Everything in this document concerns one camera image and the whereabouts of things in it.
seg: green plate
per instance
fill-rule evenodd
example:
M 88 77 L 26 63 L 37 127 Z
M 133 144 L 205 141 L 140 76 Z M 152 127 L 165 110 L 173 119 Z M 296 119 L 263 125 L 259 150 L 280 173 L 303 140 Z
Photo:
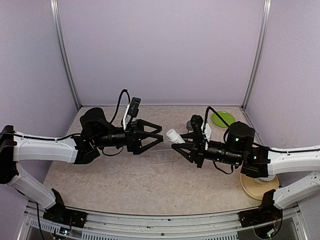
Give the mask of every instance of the green plate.
M 226 121 L 227 124 L 231 125 L 233 124 L 236 119 L 234 118 L 234 116 L 232 116 L 230 113 L 226 112 L 226 111 L 218 111 L 217 112 L 222 118 L 223 120 Z M 227 128 L 227 126 L 220 120 L 220 118 L 216 115 L 216 114 L 212 114 L 211 115 L 211 120 L 212 122 L 217 125 L 218 127 L 221 128 Z

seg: purple wall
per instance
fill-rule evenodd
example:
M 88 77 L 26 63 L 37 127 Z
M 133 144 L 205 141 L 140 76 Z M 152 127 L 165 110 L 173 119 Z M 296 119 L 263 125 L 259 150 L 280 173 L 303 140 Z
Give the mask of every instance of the purple wall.
M 320 1 L 272 1 L 248 114 L 264 143 L 320 144 Z M 285 174 L 287 185 L 306 173 Z M 320 194 L 299 204 L 311 239 L 319 239 Z
M 0 0 L 0 128 L 61 136 L 76 115 L 53 25 L 50 1 Z M 50 162 L 25 162 L 43 181 Z M 27 198 L 0 185 L 0 238 L 16 237 Z
M 59 1 L 82 105 L 241 105 L 263 0 Z

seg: metal frame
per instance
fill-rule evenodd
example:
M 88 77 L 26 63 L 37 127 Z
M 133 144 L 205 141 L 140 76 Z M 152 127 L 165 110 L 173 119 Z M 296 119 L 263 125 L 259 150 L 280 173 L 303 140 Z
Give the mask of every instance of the metal frame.
M 88 213 L 84 228 L 72 228 L 69 239 L 76 240 L 236 240 L 241 228 L 237 211 L 183 216 L 145 216 L 103 213 L 84 210 Z M 297 206 L 285 209 L 283 219 L 292 218 L 296 223 L 298 237 L 307 240 L 304 221 Z M 29 202 L 23 215 L 18 240 L 25 240 L 30 227 L 38 228 L 37 209 Z M 50 222 L 40 217 L 42 230 L 53 233 L 54 229 L 69 226 Z
M 56 30 L 56 36 L 58 39 L 58 45 L 59 45 L 60 54 L 61 54 L 63 65 L 64 65 L 65 74 L 67 77 L 68 86 L 69 86 L 69 89 L 71 92 L 71 96 L 72 96 L 72 100 L 75 105 L 75 108 L 79 111 L 80 108 L 82 107 L 82 105 L 81 105 L 79 95 L 77 93 L 77 89 L 75 86 L 75 82 L 74 82 L 74 79 L 73 79 L 73 76 L 71 73 L 71 68 L 70 68 L 70 64 L 69 64 L 69 60 L 68 60 L 68 56 L 67 56 L 67 51 L 66 51 L 66 47 L 65 47 L 65 43 L 64 43 L 63 31 L 62 31 L 60 14 L 59 14 L 58 0 L 50 0 L 50 3 L 51 3 L 53 23 L 54 23 L 54 27 Z M 251 74 L 250 74 L 250 80 L 248 83 L 247 90 L 245 92 L 243 103 L 241 105 L 241 107 L 243 108 L 244 111 L 246 111 L 246 109 L 248 107 L 248 103 L 249 103 L 250 97 L 252 95 L 253 87 L 254 87 L 254 84 L 256 81 L 257 72 L 258 72 L 258 68 L 259 68 L 259 64 L 260 64 L 260 60 L 261 60 L 261 56 L 262 56 L 262 52 L 263 52 L 265 36 L 266 36 L 266 32 L 267 32 L 270 10 L 271 10 L 271 0 L 264 0 L 264 7 L 263 7 L 262 21 L 261 21 L 261 26 L 260 26 L 259 38 L 258 38 L 258 45 L 257 45 L 257 49 L 255 52 L 254 62 L 253 62 L 253 66 L 252 66 L 252 70 L 251 70 Z
M 244 100 L 242 103 L 242 108 L 244 111 L 246 111 L 246 109 L 248 107 L 248 103 L 249 103 L 250 97 L 252 95 L 252 91 L 253 91 L 254 84 L 256 81 L 256 77 L 257 77 L 257 73 L 258 73 L 258 69 L 259 69 L 259 64 L 260 64 L 260 60 L 261 60 L 261 56 L 262 56 L 262 52 L 263 52 L 264 42 L 265 42 L 265 38 L 266 38 L 266 33 L 267 33 L 267 26 L 268 26 L 270 10 L 271 10 L 271 0 L 264 0 L 264 7 L 263 7 L 263 14 L 262 14 L 262 21 L 261 21 L 258 45 L 257 45 L 255 56 L 254 56 L 254 62 L 253 62 L 253 67 L 252 67 L 251 74 L 250 74 L 249 84 L 248 84 L 247 90 L 245 92 Z
M 63 66 L 64 66 L 67 82 L 69 85 L 69 89 L 71 92 L 74 106 L 77 109 L 77 111 L 79 111 L 82 106 L 81 106 L 81 103 L 79 100 L 79 96 L 77 93 L 74 79 L 71 74 L 71 69 L 70 69 L 70 65 L 69 65 L 69 61 L 68 61 L 63 31 L 62 31 L 62 27 L 61 27 L 60 15 L 59 15 L 58 0 L 50 0 L 50 3 L 51 3 L 51 12 L 52 12 L 52 17 L 53 17 L 53 23 L 54 23 L 54 27 L 55 27 L 55 31 L 56 31 L 56 37 L 58 40 L 58 45 L 59 45 L 59 49 L 60 49 L 60 53 L 61 53 L 61 57 L 62 57 L 62 61 L 63 61 Z
M 127 103 L 123 103 L 120 104 L 120 106 L 125 107 L 127 105 Z M 115 107 L 115 104 L 110 104 L 110 105 L 82 105 L 82 107 L 84 108 L 95 108 L 95 107 Z M 213 107 L 227 107 L 227 108 L 239 108 L 239 105 L 223 105 L 223 104 L 214 104 L 212 105 L 211 103 L 202 103 L 202 104 L 192 104 L 192 103 L 182 103 L 182 104 L 175 104 L 175 103 L 166 103 L 166 104 L 161 104 L 161 103 L 154 103 L 154 104 L 148 104 L 148 103 L 140 103 L 140 106 L 144 106 L 144 107 L 207 107 L 207 106 L 213 106 Z

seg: black bracket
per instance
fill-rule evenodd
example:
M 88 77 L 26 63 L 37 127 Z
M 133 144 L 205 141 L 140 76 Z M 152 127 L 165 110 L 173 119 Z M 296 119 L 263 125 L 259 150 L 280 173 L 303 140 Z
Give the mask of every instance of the black bracket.
M 283 211 L 274 205 L 274 192 L 272 189 L 263 195 L 262 203 L 258 208 L 239 212 L 241 226 L 243 228 L 265 224 L 274 221 L 276 218 L 282 219 Z
M 190 121 L 193 132 L 181 134 L 185 143 L 174 143 L 171 145 L 171 148 L 181 154 L 190 163 L 195 163 L 197 168 L 202 168 L 206 147 L 206 141 L 201 129 L 204 120 L 199 115 L 193 115 Z
M 268 164 L 270 163 L 268 153 L 269 151 L 265 149 L 252 147 L 250 154 L 242 164 L 241 173 L 254 179 L 267 178 L 269 176 Z
M 145 131 L 145 127 L 153 128 L 153 131 Z M 130 128 L 125 131 L 126 135 L 126 147 L 128 152 L 132 152 L 133 155 L 139 155 L 153 146 L 164 141 L 164 137 L 159 135 L 162 131 L 160 125 L 138 119 L 131 123 Z M 147 138 L 155 139 L 154 141 L 142 145 L 142 140 Z
M 87 219 L 87 213 L 66 208 L 59 192 L 53 188 L 52 191 L 55 196 L 55 205 L 46 209 L 43 218 L 58 224 L 83 229 Z
M 138 116 L 139 112 L 139 105 L 140 105 L 141 99 L 138 97 L 133 97 L 129 106 L 128 115 L 132 118 L 136 118 Z
M 7 125 L 0 135 L 0 184 L 9 183 L 12 178 L 19 175 L 16 163 L 14 162 L 14 126 Z

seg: beige plate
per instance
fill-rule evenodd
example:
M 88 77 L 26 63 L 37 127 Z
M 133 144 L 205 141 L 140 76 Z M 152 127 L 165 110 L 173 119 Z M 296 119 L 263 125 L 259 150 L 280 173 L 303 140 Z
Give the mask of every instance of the beige plate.
M 257 182 L 254 178 L 248 177 L 244 174 L 240 175 L 240 181 L 243 190 L 252 198 L 262 200 L 264 194 L 272 189 L 279 188 L 278 177 L 265 183 Z

